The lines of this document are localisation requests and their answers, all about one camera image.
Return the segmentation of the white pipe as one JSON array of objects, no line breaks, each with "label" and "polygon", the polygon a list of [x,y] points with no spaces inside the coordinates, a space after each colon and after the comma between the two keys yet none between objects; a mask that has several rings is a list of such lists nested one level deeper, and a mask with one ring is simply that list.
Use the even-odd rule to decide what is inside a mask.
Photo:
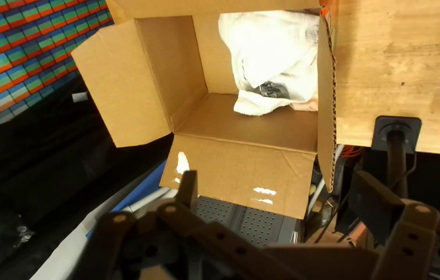
[{"label": "white pipe", "polygon": [[154,191],[153,193],[147,195],[146,197],[140,199],[139,201],[124,207],[121,211],[135,213],[140,209],[145,208],[147,205],[149,205],[150,203],[156,200],[173,198],[175,197],[175,195],[177,195],[177,192],[178,190],[176,189],[161,187],[160,189]]}]

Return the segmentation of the black fabric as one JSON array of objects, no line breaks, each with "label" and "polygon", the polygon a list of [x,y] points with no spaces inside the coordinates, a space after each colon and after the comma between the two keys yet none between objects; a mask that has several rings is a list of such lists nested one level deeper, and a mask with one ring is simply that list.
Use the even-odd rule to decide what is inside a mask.
[{"label": "black fabric", "polygon": [[0,124],[0,280],[30,280],[84,218],[162,163],[173,135],[118,148],[80,77]]}]

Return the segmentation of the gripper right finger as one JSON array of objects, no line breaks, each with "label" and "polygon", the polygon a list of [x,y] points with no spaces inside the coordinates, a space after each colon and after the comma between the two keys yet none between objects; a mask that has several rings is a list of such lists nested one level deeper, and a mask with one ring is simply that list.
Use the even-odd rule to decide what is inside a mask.
[{"label": "gripper right finger", "polygon": [[440,268],[436,208],[401,199],[366,171],[353,174],[348,204],[384,245],[371,280],[427,280],[431,268]]}]

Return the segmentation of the white cloth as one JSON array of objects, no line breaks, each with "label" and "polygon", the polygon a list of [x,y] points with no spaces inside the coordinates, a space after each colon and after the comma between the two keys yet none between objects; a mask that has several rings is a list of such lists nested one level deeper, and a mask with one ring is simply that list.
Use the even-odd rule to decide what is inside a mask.
[{"label": "white cloth", "polygon": [[[220,14],[219,35],[230,51],[238,88],[236,113],[261,116],[285,106],[318,110],[319,22],[319,16],[305,11]],[[267,81],[285,85],[290,98],[263,97],[252,90]]]}]

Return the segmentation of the grey perforated metal case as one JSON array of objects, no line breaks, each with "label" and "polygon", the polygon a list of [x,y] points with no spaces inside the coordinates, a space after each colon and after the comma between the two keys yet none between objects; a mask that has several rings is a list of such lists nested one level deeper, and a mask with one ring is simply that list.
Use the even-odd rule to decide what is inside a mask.
[{"label": "grey perforated metal case", "polygon": [[204,196],[198,197],[196,214],[205,222],[221,223],[256,247],[300,241],[300,220],[284,215]]}]

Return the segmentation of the blue panel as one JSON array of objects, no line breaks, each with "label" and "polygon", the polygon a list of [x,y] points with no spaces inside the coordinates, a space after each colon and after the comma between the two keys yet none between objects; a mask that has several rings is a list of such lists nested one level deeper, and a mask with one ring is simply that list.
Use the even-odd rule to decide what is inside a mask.
[{"label": "blue panel", "polygon": [[162,161],[153,169],[145,172],[137,179],[131,181],[122,190],[112,195],[104,203],[93,210],[88,216],[91,218],[88,223],[83,223],[88,230],[85,237],[89,239],[92,236],[95,223],[103,214],[107,212],[120,212],[124,207],[139,201],[154,191],[160,189],[159,186],[166,161]]}]

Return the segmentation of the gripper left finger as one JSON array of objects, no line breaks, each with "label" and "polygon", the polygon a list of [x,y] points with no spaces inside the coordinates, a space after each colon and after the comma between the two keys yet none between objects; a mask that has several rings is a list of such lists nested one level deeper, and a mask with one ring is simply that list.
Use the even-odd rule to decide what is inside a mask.
[{"label": "gripper left finger", "polygon": [[197,171],[186,171],[174,198],[141,218],[110,212],[97,222],[70,280],[139,280],[159,266],[173,280],[302,280],[295,270],[197,209]]}]

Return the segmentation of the dark grey crumpled object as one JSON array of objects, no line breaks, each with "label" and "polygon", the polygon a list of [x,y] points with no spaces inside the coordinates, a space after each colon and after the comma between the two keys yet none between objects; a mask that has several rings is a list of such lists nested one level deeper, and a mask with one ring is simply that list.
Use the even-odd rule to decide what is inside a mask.
[{"label": "dark grey crumpled object", "polygon": [[252,89],[255,93],[268,98],[284,98],[289,99],[289,91],[286,86],[280,83],[267,81]]}]

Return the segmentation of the stand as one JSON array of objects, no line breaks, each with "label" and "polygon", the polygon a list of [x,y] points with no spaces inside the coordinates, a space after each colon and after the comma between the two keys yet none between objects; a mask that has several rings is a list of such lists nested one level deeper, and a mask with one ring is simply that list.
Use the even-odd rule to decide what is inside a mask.
[{"label": "stand", "polygon": [[416,147],[422,122],[417,117],[378,116],[371,149],[387,154],[387,187],[408,198],[408,176],[417,167]]}]

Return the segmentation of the brown cardboard box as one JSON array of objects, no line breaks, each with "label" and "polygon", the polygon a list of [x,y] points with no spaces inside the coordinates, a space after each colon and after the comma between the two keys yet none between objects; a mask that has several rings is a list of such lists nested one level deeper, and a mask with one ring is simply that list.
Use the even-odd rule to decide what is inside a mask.
[{"label": "brown cardboard box", "polygon": [[[175,135],[161,186],[196,170],[199,195],[293,218],[305,216],[314,160],[333,188],[336,0],[108,0],[115,24],[72,57],[117,147]],[[263,116],[236,113],[232,53],[221,15],[309,16],[317,47],[317,111],[289,105]]]}]

